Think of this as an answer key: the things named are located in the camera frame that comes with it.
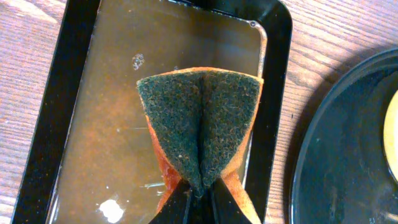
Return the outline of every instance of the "wood grain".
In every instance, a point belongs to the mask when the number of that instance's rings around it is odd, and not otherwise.
[[[396,0],[282,0],[294,20],[267,223],[287,223],[292,164],[340,76],[398,46]],[[0,223],[9,223],[66,0],[0,0]]]

